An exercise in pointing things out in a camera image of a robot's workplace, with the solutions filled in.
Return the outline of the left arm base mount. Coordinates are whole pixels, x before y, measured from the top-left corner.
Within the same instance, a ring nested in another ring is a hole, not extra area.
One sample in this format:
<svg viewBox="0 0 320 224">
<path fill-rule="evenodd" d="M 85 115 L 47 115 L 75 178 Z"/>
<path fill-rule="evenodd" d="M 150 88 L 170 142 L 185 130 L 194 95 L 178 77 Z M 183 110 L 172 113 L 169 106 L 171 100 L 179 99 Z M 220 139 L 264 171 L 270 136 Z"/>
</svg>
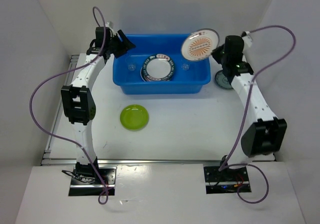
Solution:
<svg viewBox="0 0 320 224">
<path fill-rule="evenodd" d="M 99 173 L 108 188 L 108 194 L 111 196 L 115 194 L 116 170 L 116 167 L 99 169 Z M 62 170 L 61 172 L 71 177 L 69 196 L 99 196 L 104 189 L 102 182 L 95 173 L 94 175 L 78 174 L 75 169 L 73 171 Z"/>
</svg>

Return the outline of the small teal patterned plate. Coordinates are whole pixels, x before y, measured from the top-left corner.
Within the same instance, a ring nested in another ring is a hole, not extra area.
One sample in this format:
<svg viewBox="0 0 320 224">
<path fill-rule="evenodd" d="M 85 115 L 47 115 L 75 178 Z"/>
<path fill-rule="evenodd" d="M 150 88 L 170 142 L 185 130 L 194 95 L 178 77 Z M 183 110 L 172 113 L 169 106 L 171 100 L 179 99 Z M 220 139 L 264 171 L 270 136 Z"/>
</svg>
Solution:
<svg viewBox="0 0 320 224">
<path fill-rule="evenodd" d="M 214 76 L 214 82 L 217 84 L 218 87 L 224 90 L 232 90 L 233 87 L 229 83 L 227 77 L 223 74 L 222 70 L 216 72 Z"/>
</svg>

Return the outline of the orange sunburst plate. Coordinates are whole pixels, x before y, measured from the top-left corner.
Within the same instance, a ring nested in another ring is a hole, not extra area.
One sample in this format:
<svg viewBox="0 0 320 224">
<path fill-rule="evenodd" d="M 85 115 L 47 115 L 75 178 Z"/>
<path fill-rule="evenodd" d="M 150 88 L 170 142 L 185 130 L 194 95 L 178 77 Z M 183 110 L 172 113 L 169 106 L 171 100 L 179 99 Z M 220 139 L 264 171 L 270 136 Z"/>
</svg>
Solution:
<svg viewBox="0 0 320 224">
<path fill-rule="evenodd" d="M 181 47 L 182 56 L 191 62 L 208 58 L 218 46 L 219 34 L 213 29 L 200 29 L 190 34 Z"/>
</svg>

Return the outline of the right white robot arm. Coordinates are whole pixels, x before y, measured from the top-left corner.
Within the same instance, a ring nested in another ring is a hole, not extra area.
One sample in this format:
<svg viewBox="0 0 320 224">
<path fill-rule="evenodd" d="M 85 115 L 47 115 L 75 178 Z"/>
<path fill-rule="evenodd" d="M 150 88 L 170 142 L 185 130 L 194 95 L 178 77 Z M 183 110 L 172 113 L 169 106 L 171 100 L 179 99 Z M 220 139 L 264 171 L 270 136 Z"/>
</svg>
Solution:
<svg viewBox="0 0 320 224">
<path fill-rule="evenodd" d="M 244 37 L 230 35 L 222 46 L 212 52 L 244 106 L 235 143 L 219 168 L 224 180 L 233 179 L 237 168 L 250 163 L 255 157 L 279 151 L 287 130 L 286 121 L 279 119 L 264 99 L 252 67 L 243 61 L 246 45 Z"/>
</svg>

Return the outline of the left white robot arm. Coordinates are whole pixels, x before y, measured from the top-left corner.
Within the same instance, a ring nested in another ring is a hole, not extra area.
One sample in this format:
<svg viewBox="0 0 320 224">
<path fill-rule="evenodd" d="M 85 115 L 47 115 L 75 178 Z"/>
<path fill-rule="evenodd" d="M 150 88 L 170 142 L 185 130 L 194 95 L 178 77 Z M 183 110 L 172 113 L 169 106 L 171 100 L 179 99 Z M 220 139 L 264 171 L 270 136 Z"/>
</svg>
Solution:
<svg viewBox="0 0 320 224">
<path fill-rule="evenodd" d="M 61 88 L 64 115 L 71 123 L 77 146 L 73 176 L 90 184 L 100 177 L 92 139 L 92 122 L 97 108 L 91 90 L 111 55 L 119 58 L 135 48 L 122 30 L 114 33 L 110 27 L 97 27 L 95 33 L 86 52 L 84 67 L 71 84 Z"/>
</svg>

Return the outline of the white plate dark lettered rim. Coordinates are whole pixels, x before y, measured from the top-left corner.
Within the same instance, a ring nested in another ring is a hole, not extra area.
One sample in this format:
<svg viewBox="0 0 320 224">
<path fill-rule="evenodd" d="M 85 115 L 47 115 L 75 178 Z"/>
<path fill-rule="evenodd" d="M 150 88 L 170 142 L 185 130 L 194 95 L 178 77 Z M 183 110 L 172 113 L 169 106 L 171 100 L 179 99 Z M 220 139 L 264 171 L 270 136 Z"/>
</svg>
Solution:
<svg viewBox="0 0 320 224">
<path fill-rule="evenodd" d="M 173 77 L 175 63 L 168 55 L 155 54 L 145 59 L 141 69 L 147 78 L 155 80 L 156 82 L 165 81 Z"/>
</svg>

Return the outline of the white plate red green rim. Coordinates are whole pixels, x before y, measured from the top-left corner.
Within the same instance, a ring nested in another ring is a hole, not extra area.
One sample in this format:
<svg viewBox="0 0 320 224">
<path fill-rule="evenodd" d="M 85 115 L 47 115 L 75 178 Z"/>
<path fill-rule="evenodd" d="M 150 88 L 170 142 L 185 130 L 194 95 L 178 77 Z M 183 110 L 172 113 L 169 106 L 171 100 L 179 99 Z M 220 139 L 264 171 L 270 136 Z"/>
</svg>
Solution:
<svg viewBox="0 0 320 224">
<path fill-rule="evenodd" d="M 155 80 L 147 78 L 146 75 L 143 73 L 142 69 L 140 71 L 140 76 L 141 76 L 142 80 L 145 82 L 155 82 Z"/>
</svg>

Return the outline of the green plastic plate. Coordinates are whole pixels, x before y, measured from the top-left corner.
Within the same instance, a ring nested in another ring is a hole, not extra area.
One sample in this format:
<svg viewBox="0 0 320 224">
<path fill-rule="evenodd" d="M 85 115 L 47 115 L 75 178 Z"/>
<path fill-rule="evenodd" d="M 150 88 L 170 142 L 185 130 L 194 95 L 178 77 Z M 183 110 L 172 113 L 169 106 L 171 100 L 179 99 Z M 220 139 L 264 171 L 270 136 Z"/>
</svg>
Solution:
<svg viewBox="0 0 320 224">
<path fill-rule="evenodd" d="M 142 105 L 132 104 L 121 111 L 119 120 L 125 129 L 139 131 L 148 124 L 149 113 Z"/>
</svg>

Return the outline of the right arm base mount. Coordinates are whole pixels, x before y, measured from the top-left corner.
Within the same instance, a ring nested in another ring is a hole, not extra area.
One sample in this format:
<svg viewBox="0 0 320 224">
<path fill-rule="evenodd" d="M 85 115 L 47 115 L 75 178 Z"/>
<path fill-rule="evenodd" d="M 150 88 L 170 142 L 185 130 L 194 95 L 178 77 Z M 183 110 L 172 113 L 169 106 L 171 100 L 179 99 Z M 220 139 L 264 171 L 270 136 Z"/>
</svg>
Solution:
<svg viewBox="0 0 320 224">
<path fill-rule="evenodd" d="M 204 166 L 204 180 L 207 194 L 223 194 L 240 192 L 251 192 L 247 169 L 225 169 L 219 171 L 218 166 Z"/>
</svg>

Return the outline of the clear plastic cup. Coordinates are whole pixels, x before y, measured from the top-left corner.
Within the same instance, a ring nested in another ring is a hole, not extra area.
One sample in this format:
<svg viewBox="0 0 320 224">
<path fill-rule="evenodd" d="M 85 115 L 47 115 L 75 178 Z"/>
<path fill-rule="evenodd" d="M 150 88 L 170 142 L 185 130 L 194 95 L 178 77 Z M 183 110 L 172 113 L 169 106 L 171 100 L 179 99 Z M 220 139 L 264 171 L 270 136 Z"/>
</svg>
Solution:
<svg viewBox="0 0 320 224">
<path fill-rule="evenodd" d="M 182 63 L 181 68 L 184 71 L 188 71 L 190 69 L 190 65 L 188 63 Z"/>
<path fill-rule="evenodd" d="M 136 64 L 130 63 L 130 64 L 127 65 L 127 68 L 128 68 L 128 70 L 129 70 L 130 72 L 133 72 L 133 71 L 136 70 Z"/>
</svg>

